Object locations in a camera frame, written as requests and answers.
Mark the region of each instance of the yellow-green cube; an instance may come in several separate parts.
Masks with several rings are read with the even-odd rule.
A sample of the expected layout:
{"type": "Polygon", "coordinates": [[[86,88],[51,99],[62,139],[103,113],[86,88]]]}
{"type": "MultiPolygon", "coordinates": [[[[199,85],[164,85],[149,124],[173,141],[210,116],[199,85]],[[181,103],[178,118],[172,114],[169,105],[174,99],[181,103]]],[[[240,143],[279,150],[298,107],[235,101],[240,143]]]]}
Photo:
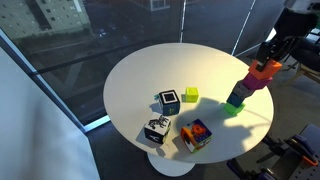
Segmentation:
{"type": "Polygon", "coordinates": [[[242,111],[242,109],[244,108],[245,104],[244,103],[241,103],[241,105],[237,108],[237,107],[234,107],[232,104],[230,103],[226,103],[224,105],[224,109],[232,116],[235,116],[237,115],[239,112],[242,111]]]}
{"type": "Polygon", "coordinates": [[[186,89],[186,102],[197,102],[199,98],[198,88],[187,87],[186,89]]]}

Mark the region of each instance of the table top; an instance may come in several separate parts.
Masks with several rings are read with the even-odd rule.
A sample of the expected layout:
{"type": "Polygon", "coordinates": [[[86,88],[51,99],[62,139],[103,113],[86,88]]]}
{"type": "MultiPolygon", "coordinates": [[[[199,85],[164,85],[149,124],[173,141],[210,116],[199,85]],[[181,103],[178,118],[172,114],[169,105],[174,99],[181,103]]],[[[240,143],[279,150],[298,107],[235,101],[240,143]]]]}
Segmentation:
{"type": "Polygon", "coordinates": [[[187,43],[154,45],[130,54],[112,69],[104,86],[104,104],[116,129],[140,149],[183,162],[220,162],[252,149],[272,123],[273,102],[267,88],[246,98],[237,116],[223,109],[234,85],[247,73],[246,64],[214,48],[187,43]],[[171,129],[164,144],[146,139],[143,127],[153,111],[160,111],[154,96],[174,89],[181,101],[186,87],[198,88],[198,101],[181,102],[180,113],[169,116],[171,129]],[[204,148],[190,153],[180,130],[195,119],[213,137],[204,148]]]}

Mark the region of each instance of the stacked blocks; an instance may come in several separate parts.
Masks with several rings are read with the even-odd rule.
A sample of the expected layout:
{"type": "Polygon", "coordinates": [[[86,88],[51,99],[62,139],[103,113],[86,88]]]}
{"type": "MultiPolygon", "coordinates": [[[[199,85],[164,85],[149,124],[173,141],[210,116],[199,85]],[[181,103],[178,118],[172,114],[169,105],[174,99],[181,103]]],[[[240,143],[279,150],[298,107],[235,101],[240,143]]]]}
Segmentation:
{"type": "Polygon", "coordinates": [[[164,116],[179,114],[180,100],[174,90],[159,93],[159,104],[164,116]]]}
{"type": "Polygon", "coordinates": [[[226,103],[226,105],[224,106],[224,109],[232,116],[237,115],[239,112],[242,111],[242,109],[244,108],[245,104],[241,103],[239,107],[235,107],[234,105],[230,104],[230,103],[226,103]]]}
{"type": "Polygon", "coordinates": [[[186,102],[197,102],[199,98],[198,89],[196,87],[186,88],[186,102]]]}
{"type": "Polygon", "coordinates": [[[282,66],[279,62],[270,60],[267,62],[266,67],[260,72],[256,70],[257,65],[258,61],[254,60],[249,68],[249,72],[259,80],[272,77],[282,66]]]}
{"type": "Polygon", "coordinates": [[[199,119],[196,119],[182,127],[180,136],[189,151],[194,153],[210,142],[212,133],[199,119]]]}
{"type": "Polygon", "coordinates": [[[232,90],[233,93],[235,93],[237,96],[239,96],[242,99],[250,97],[254,93],[254,91],[255,90],[251,90],[247,88],[243,80],[238,81],[232,90]]]}
{"type": "Polygon", "coordinates": [[[243,84],[248,87],[250,90],[259,90],[263,89],[272,81],[272,77],[266,79],[257,79],[251,73],[248,73],[247,76],[243,79],[243,84]]]}
{"type": "Polygon", "coordinates": [[[153,112],[151,120],[144,126],[144,134],[147,139],[163,144],[170,131],[171,121],[159,113],[153,112]]]}
{"type": "Polygon", "coordinates": [[[245,104],[245,98],[250,97],[256,90],[263,89],[272,81],[272,76],[281,68],[281,64],[275,60],[267,62],[264,69],[260,72],[256,70],[258,61],[255,60],[250,68],[246,77],[238,81],[233,88],[224,109],[230,115],[237,115],[242,111],[245,104]]]}

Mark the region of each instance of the orange block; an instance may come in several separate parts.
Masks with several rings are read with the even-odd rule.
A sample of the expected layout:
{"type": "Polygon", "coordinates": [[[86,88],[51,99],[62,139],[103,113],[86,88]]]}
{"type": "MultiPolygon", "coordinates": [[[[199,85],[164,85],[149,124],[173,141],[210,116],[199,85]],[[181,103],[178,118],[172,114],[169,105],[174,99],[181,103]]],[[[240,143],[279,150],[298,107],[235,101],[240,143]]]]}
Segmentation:
{"type": "Polygon", "coordinates": [[[258,60],[254,60],[250,65],[249,72],[259,80],[272,77],[282,67],[281,63],[273,59],[267,62],[266,67],[261,72],[256,70],[257,65],[258,60]]]}

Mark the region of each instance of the colorful cube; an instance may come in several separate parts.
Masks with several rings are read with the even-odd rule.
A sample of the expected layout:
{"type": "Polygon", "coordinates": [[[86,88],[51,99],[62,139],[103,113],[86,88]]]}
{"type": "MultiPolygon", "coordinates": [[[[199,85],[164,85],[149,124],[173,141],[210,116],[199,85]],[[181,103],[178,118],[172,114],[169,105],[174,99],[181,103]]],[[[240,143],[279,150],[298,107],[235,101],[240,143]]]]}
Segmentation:
{"type": "Polygon", "coordinates": [[[180,136],[189,151],[194,153],[210,142],[212,133],[199,119],[196,119],[182,127],[180,136]]]}
{"type": "Polygon", "coordinates": [[[198,89],[196,87],[186,88],[186,102],[197,102],[199,98],[198,89]]]}
{"type": "Polygon", "coordinates": [[[144,126],[144,134],[147,139],[163,144],[170,131],[171,121],[159,113],[153,112],[151,120],[144,126]]]}
{"type": "Polygon", "coordinates": [[[234,86],[232,93],[235,93],[237,96],[239,96],[241,99],[245,99],[247,97],[250,97],[255,90],[248,89],[244,84],[243,81],[238,81],[237,84],[234,86]]]}
{"type": "Polygon", "coordinates": [[[260,72],[256,70],[257,65],[258,60],[254,60],[250,65],[249,72],[259,80],[272,77],[282,66],[281,63],[275,60],[270,60],[267,62],[266,67],[260,72]]]}
{"type": "Polygon", "coordinates": [[[263,89],[272,81],[272,77],[266,79],[257,79],[250,72],[243,79],[243,84],[250,90],[263,89]]]}
{"type": "Polygon", "coordinates": [[[174,90],[159,93],[159,104],[164,116],[179,114],[180,100],[174,90]]]}
{"type": "Polygon", "coordinates": [[[224,105],[224,109],[232,116],[237,115],[239,112],[242,111],[244,107],[245,107],[244,103],[242,103],[239,107],[235,107],[234,105],[228,102],[224,105]]]}

